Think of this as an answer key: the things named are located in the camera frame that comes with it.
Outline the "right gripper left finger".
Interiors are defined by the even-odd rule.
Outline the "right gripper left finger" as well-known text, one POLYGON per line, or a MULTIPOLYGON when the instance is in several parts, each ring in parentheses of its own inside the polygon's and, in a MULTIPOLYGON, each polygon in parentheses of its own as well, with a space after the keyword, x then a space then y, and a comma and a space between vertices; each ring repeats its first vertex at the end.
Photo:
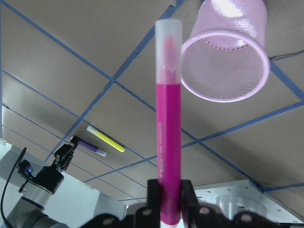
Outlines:
POLYGON ((85 223, 86 228, 159 228, 160 188, 156 179, 147 182, 147 201, 133 213, 120 220, 112 214, 100 214, 85 223))

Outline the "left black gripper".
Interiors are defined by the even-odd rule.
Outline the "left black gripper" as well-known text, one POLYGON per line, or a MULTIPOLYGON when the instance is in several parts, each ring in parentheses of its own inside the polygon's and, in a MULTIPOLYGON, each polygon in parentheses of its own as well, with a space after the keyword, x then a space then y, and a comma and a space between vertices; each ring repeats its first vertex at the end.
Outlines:
POLYGON ((43 166, 35 176, 34 182, 52 194, 55 194, 64 180, 64 176, 57 170, 67 170, 73 159, 74 150, 77 148, 79 140, 79 137, 73 136, 70 140, 71 144, 62 145, 54 154, 54 167, 43 166))

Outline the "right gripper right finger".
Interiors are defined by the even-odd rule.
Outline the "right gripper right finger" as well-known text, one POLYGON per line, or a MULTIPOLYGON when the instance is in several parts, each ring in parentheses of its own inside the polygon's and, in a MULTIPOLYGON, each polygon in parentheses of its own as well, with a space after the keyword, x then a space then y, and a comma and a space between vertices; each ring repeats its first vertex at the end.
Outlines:
POLYGON ((220 207, 199 202, 190 180, 181 181, 180 206, 185 228, 279 228, 280 225, 249 211, 238 212, 233 219, 220 207))

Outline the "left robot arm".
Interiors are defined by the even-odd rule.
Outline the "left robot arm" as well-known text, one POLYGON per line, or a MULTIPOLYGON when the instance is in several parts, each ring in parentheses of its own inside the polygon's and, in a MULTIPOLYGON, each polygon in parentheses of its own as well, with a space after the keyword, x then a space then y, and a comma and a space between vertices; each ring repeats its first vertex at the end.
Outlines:
POLYGON ((56 193, 64 180, 63 171, 66 171, 72 161, 74 150, 78 146, 78 141, 73 145, 64 144, 55 153, 55 159, 50 166, 44 166, 40 172, 33 176, 33 168, 29 161, 23 159, 27 148, 23 148, 16 159, 12 170, 8 176, 3 190, 0 203, 0 212, 4 226, 7 228, 67 228, 64 223, 60 223, 44 213, 45 206, 56 193), (10 214, 6 217, 3 211, 3 201, 8 183, 18 169, 18 174, 25 179, 25 183, 20 187, 22 196, 14 206, 10 214))

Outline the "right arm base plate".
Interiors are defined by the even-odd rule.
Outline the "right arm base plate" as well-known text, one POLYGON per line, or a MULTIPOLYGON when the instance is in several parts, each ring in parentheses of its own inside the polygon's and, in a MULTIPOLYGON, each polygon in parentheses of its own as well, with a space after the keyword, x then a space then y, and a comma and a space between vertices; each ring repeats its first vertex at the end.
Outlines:
POLYGON ((194 191, 200 202, 220 207, 228 219, 238 212, 249 211, 279 224, 274 213, 282 212, 280 206, 248 180, 199 185, 194 191))

